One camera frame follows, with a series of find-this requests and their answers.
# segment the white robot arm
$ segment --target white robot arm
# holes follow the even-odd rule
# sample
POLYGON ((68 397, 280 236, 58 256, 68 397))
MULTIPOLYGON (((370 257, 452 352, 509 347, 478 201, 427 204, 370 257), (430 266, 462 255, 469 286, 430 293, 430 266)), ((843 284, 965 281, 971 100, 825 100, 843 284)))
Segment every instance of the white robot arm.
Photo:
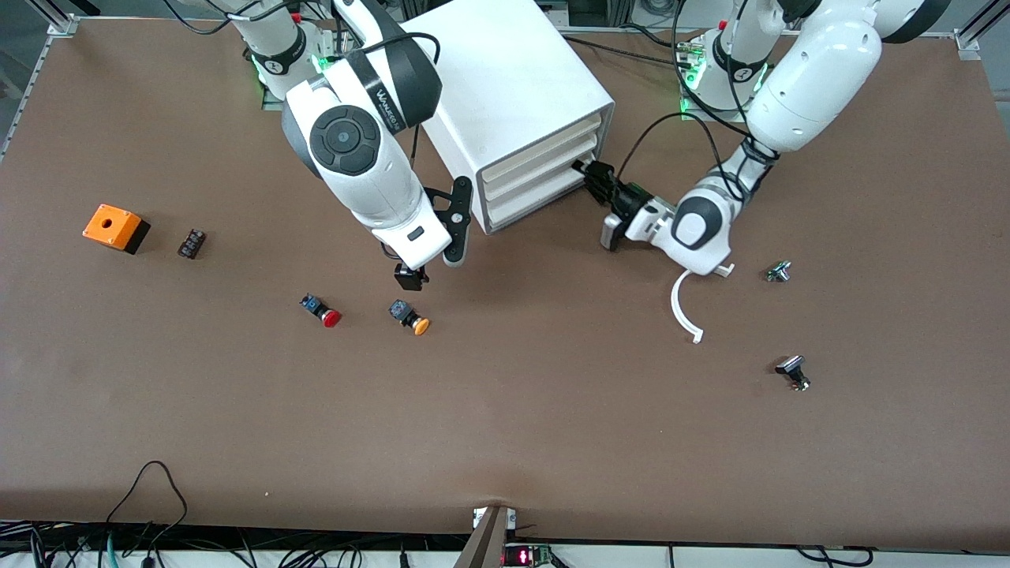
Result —
POLYGON ((313 42, 332 41, 330 32, 296 24, 281 4, 225 5, 267 87, 285 101, 282 127, 295 153, 396 252, 406 265, 395 273, 401 285, 419 290, 424 265, 439 254, 449 266, 463 263, 470 221, 469 185, 451 194, 428 190, 458 214, 436 213, 393 137, 434 114, 442 88, 434 65, 416 34, 405 33, 375 0, 339 0, 331 5, 361 48, 330 58, 319 73, 313 42))
POLYGON ((594 195, 614 204, 604 221, 603 244, 620 236, 651 243, 687 270, 707 275, 730 253, 729 227, 749 203, 780 153, 806 146, 844 109, 873 72, 883 41, 903 42, 928 29, 949 0, 735 0, 725 29, 694 39, 688 53, 695 82, 689 87, 714 110, 736 109, 753 92, 772 48, 787 23, 803 17, 802 30, 754 94, 746 112, 750 135, 671 206, 612 171, 586 165, 594 195), (631 192, 639 205, 616 207, 614 195, 631 192))

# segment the floor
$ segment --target floor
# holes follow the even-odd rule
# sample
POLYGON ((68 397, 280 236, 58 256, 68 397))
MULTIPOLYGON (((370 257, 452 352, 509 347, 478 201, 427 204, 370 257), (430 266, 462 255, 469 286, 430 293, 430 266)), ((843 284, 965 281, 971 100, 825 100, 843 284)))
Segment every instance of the floor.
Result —
MULTIPOLYGON (((70 10, 66 0, 57 0, 70 10)), ((213 17, 201 0, 173 0, 185 17, 213 17)), ((952 0, 934 31, 949 31, 968 21, 986 0, 952 0)), ((169 17, 160 0, 93 0, 105 16, 169 17)), ((711 27, 725 16, 732 0, 689 3, 681 27, 711 27)), ((642 5, 635 8, 634 21, 644 25, 669 25, 669 18, 653 15, 642 5)), ((983 64, 993 89, 994 104, 1010 131, 1010 20, 994 27, 981 41, 983 64)), ((21 93, 45 41, 46 24, 23 0, 0 3, 0 132, 7 129, 17 110, 21 93)))

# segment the white plastic hook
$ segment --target white plastic hook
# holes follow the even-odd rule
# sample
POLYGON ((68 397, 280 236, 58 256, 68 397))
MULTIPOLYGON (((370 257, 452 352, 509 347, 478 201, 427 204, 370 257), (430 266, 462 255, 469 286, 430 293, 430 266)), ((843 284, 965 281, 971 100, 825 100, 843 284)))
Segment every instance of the white plastic hook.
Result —
MULTIPOLYGON (((734 268, 736 268, 736 265, 733 264, 728 267, 718 266, 713 272, 723 278, 726 278, 733 272, 734 268)), ((677 322, 681 324, 681 327, 684 327, 687 333, 693 336, 692 341, 695 344, 699 344, 701 343, 701 337, 705 335, 705 330, 692 323, 691 320, 688 319, 688 316, 684 315, 684 310, 681 309, 681 284, 684 283, 684 280, 686 280, 690 274, 693 273, 690 270, 685 270, 684 274, 682 274, 681 277, 677 279, 677 282, 674 283, 674 288, 670 291, 670 307, 673 308, 674 317, 677 318, 677 322)))

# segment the selector switch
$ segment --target selector switch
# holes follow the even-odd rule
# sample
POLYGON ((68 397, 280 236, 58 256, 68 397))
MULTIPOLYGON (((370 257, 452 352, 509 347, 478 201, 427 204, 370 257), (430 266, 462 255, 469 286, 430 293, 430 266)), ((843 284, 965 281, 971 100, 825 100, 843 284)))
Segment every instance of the selector switch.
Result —
POLYGON ((309 134, 309 149, 326 170, 360 176, 376 164, 382 141, 379 122, 362 108, 341 105, 320 114, 309 134))

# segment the orange box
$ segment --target orange box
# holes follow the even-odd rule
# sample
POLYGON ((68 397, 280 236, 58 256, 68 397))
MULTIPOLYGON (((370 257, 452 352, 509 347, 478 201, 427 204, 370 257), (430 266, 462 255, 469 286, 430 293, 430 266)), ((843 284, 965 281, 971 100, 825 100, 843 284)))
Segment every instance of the orange box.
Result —
POLYGON ((147 221, 134 213, 102 203, 82 234, 110 249, 133 255, 149 229, 147 221))

